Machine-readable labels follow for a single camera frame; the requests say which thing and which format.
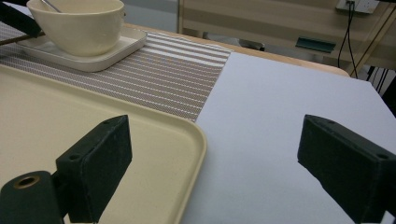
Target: white table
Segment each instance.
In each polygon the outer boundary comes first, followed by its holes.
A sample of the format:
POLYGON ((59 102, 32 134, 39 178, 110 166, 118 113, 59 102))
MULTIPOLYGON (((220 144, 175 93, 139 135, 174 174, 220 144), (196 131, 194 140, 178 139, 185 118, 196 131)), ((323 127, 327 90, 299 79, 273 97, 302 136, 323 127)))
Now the white table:
POLYGON ((182 223, 353 223, 297 162, 305 114, 396 153, 369 82, 233 53, 196 122, 208 151, 182 223))

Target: saucer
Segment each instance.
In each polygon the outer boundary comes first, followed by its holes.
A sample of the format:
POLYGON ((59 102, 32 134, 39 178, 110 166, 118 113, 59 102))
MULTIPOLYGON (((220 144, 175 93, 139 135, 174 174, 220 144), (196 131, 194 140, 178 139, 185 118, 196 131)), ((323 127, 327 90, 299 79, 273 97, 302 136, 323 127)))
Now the saucer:
POLYGON ((133 28, 122 27, 119 42, 110 51, 92 57, 74 56, 59 49, 45 35, 17 42, 28 55, 71 67, 83 72, 105 70, 114 63, 142 48, 147 33, 133 28))

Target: striped placemat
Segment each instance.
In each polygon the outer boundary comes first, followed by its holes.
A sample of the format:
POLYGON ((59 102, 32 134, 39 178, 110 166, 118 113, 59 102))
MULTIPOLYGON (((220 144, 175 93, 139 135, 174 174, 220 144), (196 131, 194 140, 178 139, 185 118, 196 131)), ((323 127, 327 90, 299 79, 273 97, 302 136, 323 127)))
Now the striped placemat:
MULTIPOLYGON (((23 35, 0 22, 0 39, 23 35)), ((146 45, 107 68, 85 73, 0 46, 0 64, 195 121, 231 51, 148 33, 146 45)))

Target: bowl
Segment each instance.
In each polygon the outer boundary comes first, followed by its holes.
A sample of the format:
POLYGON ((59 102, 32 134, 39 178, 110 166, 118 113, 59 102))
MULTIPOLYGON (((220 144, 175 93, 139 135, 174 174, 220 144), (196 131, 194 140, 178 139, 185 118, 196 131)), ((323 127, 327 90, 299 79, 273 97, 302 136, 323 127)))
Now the bowl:
POLYGON ((49 0, 62 13, 41 0, 26 6, 50 41, 76 56, 96 56, 120 39, 124 4, 120 0, 49 0))

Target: beige tray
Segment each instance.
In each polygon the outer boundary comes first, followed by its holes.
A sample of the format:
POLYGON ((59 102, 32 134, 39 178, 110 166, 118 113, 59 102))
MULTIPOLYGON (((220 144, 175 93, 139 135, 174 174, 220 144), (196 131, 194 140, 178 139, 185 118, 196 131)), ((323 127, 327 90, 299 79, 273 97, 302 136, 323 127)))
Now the beige tray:
POLYGON ((126 56, 141 49, 147 39, 147 33, 129 27, 122 27, 121 37, 114 48, 105 54, 92 57, 70 55, 55 46, 45 35, 39 38, 23 40, 17 44, 27 54, 52 63, 75 68, 83 72, 98 72, 107 69, 126 56))
POLYGON ((123 114, 134 157, 100 223, 178 223, 206 152, 194 123, 2 65, 0 186, 32 171, 53 173, 80 137, 123 114))

